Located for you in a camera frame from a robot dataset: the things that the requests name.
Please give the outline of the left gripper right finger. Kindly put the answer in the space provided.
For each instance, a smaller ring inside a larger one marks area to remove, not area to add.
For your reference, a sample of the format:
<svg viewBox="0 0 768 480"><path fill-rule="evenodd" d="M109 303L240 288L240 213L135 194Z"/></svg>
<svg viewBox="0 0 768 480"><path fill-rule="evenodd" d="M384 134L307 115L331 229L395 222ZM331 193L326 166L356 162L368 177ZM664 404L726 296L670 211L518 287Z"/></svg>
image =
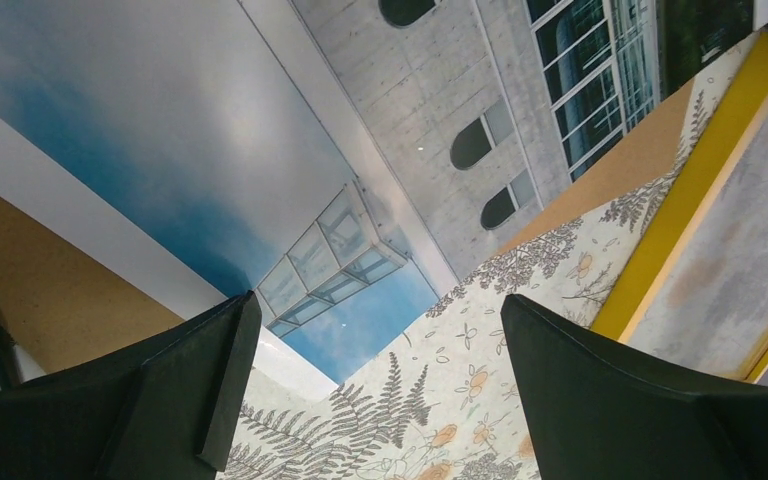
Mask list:
<svg viewBox="0 0 768 480"><path fill-rule="evenodd" d="M648 355L519 294L501 321L545 479L768 479L768 387Z"/></svg>

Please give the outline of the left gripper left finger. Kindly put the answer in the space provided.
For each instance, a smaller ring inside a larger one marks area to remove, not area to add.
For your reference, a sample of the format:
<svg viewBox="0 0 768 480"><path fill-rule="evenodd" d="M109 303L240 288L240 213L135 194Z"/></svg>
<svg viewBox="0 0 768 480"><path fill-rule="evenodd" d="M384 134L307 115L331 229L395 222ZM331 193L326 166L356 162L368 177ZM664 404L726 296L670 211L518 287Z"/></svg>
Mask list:
<svg viewBox="0 0 768 480"><path fill-rule="evenodd" d="M21 381L0 325L0 479L212 479L228 464L261 328L253 293Z"/></svg>

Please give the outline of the yellow wooden picture frame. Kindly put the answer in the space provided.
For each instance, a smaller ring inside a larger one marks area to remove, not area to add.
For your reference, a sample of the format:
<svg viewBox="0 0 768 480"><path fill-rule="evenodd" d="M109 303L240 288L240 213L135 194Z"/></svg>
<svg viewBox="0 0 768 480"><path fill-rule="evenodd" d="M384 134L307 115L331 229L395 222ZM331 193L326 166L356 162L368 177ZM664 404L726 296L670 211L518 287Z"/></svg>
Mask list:
<svg viewBox="0 0 768 480"><path fill-rule="evenodd" d="M757 382L768 369L768 33L753 43L592 328L726 378Z"/></svg>

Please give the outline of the printed building photo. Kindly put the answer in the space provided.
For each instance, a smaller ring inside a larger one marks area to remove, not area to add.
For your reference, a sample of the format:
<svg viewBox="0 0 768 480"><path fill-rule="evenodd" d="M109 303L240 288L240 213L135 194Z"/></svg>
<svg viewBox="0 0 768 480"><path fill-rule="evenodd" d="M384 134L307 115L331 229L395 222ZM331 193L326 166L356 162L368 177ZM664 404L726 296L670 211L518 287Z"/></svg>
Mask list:
<svg viewBox="0 0 768 480"><path fill-rule="evenodd" d="M0 1L0 125L343 382L457 284L590 323L642 226L579 190L749 1Z"/></svg>

